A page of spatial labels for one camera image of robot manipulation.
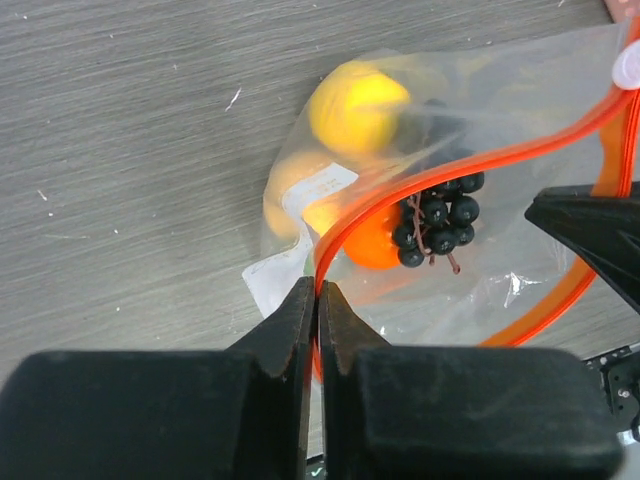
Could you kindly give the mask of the clear zip top bag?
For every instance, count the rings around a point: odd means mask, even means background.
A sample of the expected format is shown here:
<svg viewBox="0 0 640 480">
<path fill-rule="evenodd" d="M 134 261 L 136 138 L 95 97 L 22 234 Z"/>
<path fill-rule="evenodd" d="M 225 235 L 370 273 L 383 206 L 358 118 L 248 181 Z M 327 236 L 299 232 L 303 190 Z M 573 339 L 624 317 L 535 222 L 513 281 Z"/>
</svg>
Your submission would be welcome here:
<svg viewBox="0 0 640 480">
<path fill-rule="evenodd" d="M 524 216 L 543 189 L 626 197 L 639 177 L 639 5 L 612 24 L 337 66 L 263 194 L 263 315 L 303 276 L 398 343 L 516 346 L 595 273 Z"/>
</svg>

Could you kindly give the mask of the yellow round fruit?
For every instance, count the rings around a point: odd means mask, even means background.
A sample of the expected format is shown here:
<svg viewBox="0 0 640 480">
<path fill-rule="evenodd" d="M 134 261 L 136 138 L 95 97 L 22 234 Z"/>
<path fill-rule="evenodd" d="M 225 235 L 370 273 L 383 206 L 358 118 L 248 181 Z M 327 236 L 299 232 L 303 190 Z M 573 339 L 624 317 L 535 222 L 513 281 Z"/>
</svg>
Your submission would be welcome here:
<svg viewBox="0 0 640 480">
<path fill-rule="evenodd" d="M 389 146 L 411 94 L 368 62 L 337 67 L 311 95 L 307 114 L 315 138 L 345 156 L 376 154 Z"/>
</svg>

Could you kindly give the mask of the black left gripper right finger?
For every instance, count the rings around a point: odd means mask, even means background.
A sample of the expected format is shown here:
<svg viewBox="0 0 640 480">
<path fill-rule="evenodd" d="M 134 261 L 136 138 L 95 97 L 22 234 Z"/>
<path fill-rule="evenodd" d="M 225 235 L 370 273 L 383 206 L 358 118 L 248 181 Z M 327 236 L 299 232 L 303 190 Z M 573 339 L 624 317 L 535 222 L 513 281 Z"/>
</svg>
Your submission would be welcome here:
<svg viewBox="0 0 640 480">
<path fill-rule="evenodd" d="M 548 348 L 394 346 L 318 297 L 331 479 L 608 479 L 623 449 L 584 364 Z"/>
</svg>

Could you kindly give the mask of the dark grape bunch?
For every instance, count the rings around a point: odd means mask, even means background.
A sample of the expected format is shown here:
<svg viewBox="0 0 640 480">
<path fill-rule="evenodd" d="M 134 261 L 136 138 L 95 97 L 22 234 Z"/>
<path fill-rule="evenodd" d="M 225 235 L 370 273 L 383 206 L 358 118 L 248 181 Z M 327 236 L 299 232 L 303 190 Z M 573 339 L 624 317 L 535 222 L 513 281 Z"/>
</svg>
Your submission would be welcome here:
<svg viewBox="0 0 640 480">
<path fill-rule="evenodd" d="M 422 173 L 474 155 L 463 145 L 467 121 L 447 114 L 446 108 L 444 101 L 429 99 L 400 115 L 394 145 L 400 153 L 415 157 L 406 174 Z M 445 257 L 452 271 L 459 273 L 453 252 L 474 240 L 480 207 L 473 194 L 484 184 L 485 173 L 480 171 L 439 182 L 399 201 L 402 223 L 394 230 L 392 240 L 399 247 L 400 264 L 417 268 L 424 261 L 433 265 L 438 257 Z"/>
</svg>

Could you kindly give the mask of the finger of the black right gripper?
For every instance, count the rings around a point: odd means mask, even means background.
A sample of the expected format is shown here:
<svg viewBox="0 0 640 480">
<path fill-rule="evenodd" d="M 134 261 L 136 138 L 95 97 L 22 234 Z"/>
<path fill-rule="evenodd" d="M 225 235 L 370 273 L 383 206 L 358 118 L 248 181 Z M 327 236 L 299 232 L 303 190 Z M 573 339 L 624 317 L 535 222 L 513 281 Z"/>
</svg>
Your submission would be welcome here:
<svg viewBox="0 0 640 480">
<path fill-rule="evenodd" d="M 594 196 L 590 185 L 541 190 L 524 217 L 584 260 L 639 309 L 639 183 L 630 194 Z"/>
</svg>

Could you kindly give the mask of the orange-yellow peach fruit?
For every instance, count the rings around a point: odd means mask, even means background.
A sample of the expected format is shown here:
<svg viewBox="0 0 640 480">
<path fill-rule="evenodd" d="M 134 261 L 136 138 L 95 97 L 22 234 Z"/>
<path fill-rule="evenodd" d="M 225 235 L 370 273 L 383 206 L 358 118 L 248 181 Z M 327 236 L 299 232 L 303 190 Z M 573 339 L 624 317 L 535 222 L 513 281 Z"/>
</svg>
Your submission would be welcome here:
<svg viewBox="0 0 640 480">
<path fill-rule="evenodd" d="M 358 175 L 319 151 L 302 151 L 279 160 L 263 195 L 263 213 L 281 239 L 297 239 L 303 228 L 322 237 L 340 216 L 329 197 L 352 184 Z"/>
</svg>

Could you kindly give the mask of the orange persimmon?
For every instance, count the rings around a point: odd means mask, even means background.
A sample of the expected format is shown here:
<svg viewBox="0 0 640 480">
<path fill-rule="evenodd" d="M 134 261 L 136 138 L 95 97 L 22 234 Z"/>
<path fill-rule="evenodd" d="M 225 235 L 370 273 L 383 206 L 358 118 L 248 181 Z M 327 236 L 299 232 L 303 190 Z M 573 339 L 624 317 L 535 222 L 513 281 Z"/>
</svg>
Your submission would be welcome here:
<svg viewBox="0 0 640 480">
<path fill-rule="evenodd" d="M 400 265 L 399 247 L 392 240 L 402 223 L 402 210 L 391 205 L 368 217 L 346 239 L 343 250 L 356 265 L 388 270 Z"/>
</svg>

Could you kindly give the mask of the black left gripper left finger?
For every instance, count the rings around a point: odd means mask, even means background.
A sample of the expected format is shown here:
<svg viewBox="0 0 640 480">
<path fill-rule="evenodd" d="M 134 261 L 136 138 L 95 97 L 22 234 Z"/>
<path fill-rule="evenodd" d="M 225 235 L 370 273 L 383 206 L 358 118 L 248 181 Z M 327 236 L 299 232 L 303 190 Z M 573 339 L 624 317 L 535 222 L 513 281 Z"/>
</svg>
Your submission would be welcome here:
<svg viewBox="0 0 640 480">
<path fill-rule="evenodd" d="M 223 350 L 41 351 L 1 391 L 5 479 L 300 479 L 314 281 Z"/>
</svg>

